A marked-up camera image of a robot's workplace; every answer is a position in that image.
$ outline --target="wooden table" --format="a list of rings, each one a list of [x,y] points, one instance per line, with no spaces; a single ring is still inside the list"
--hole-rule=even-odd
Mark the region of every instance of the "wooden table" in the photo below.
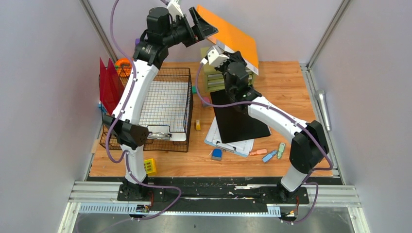
[[[164,67],[189,67],[194,85],[199,63],[165,63]],[[308,96],[305,81],[297,62],[261,62],[259,76],[255,81],[255,89],[262,93],[271,103],[300,119],[311,122],[315,119],[313,108]],[[201,130],[196,131],[192,126],[190,132],[189,151],[145,151],[144,159],[154,158],[157,167],[156,176],[211,176],[211,177],[252,177],[252,176],[283,176],[289,166],[290,144],[286,143],[282,159],[272,159],[262,162],[262,156],[240,157],[230,152],[224,152],[222,161],[210,159],[214,147],[204,143],[204,139],[214,118],[212,107],[202,107],[200,99],[194,96],[192,124],[200,119]],[[272,130],[270,137],[255,139],[253,150],[277,149],[280,142],[286,142],[277,132]],[[112,163],[105,149],[97,145],[90,176],[124,176],[124,161]],[[114,158],[119,158],[120,150],[113,150]],[[319,167],[327,167],[323,160]],[[331,176],[331,171],[317,171],[315,176]]]

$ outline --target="metal handle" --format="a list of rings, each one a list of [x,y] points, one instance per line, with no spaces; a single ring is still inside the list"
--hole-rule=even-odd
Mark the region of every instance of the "metal handle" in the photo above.
[[[315,97],[318,100],[319,106],[321,108],[321,113],[323,116],[323,122],[325,124],[325,129],[326,131],[330,131],[330,121],[329,121],[329,115],[327,113],[325,91],[317,90],[315,93]]]

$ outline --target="pink object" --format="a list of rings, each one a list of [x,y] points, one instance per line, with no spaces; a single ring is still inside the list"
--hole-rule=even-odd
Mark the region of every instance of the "pink object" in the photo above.
[[[203,99],[204,99],[206,102],[210,103],[210,100],[209,100],[208,97],[204,97]],[[204,102],[202,102],[202,105],[203,105],[203,107],[208,107],[208,105],[205,104]]]

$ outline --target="wire basket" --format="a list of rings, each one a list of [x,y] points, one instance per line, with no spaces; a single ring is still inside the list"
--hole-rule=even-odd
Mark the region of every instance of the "wire basket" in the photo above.
[[[126,86],[130,69],[118,68],[119,79]],[[193,110],[193,93],[189,68],[161,68],[154,78],[143,103],[139,125],[156,128],[168,128],[172,136],[184,140],[148,139],[143,150],[167,150],[188,152]],[[103,125],[100,145],[105,147],[108,129]],[[120,150],[114,135],[109,140],[110,150]]]

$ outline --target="gray wall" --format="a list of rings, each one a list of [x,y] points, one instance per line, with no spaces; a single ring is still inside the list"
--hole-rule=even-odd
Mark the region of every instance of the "gray wall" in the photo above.
[[[99,124],[99,56],[78,0],[0,7],[1,232],[56,232]]]
[[[90,0],[90,3],[110,37],[113,0]],[[253,36],[261,61],[307,62],[340,3],[341,0],[182,0],[181,9],[192,23],[189,8],[201,4]],[[148,11],[157,6],[164,4],[160,0],[119,1],[114,33],[118,44],[129,55],[134,51],[135,39],[146,29]],[[210,45],[210,42],[203,41],[189,48],[174,46],[167,61],[198,62],[200,48]]]
[[[313,68],[371,232],[410,232],[412,1],[354,0]]]

